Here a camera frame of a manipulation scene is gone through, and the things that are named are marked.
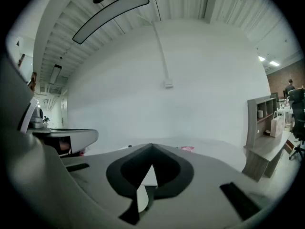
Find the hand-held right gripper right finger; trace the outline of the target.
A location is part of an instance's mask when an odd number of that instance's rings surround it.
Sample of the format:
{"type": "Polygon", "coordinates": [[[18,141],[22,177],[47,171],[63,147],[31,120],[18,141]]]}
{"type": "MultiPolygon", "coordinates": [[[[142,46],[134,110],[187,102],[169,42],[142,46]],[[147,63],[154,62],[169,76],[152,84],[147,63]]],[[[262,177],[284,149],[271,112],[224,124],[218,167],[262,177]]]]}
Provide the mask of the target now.
{"type": "Polygon", "coordinates": [[[252,229],[271,212],[272,199],[258,183],[225,162],[170,146],[164,149],[187,160],[194,169],[189,186],[178,196],[160,199],[142,217],[144,229],[252,229]],[[242,220],[220,186],[233,182],[259,211],[242,220]]]}

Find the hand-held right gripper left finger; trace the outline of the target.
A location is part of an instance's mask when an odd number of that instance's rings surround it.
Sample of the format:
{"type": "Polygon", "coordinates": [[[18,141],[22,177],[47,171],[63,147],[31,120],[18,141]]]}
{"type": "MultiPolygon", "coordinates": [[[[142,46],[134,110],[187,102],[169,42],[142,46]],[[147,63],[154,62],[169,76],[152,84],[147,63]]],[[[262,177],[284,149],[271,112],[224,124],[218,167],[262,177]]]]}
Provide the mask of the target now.
{"type": "Polygon", "coordinates": [[[152,144],[100,155],[67,157],[62,162],[79,186],[81,226],[152,226],[153,216],[138,211],[136,190],[152,163],[152,144]]]}

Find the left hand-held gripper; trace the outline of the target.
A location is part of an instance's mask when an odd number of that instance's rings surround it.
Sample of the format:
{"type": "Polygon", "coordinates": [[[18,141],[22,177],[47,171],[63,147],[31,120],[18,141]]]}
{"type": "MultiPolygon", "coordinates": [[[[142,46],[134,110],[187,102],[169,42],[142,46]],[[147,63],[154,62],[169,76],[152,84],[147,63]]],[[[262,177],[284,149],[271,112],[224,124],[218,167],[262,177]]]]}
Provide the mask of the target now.
{"type": "Polygon", "coordinates": [[[60,156],[71,156],[83,152],[86,147],[98,140],[95,129],[52,129],[47,127],[47,117],[38,106],[38,100],[32,98],[19,124],[19,130],[33,134],[40,141],[56,149],[60,156]]]}

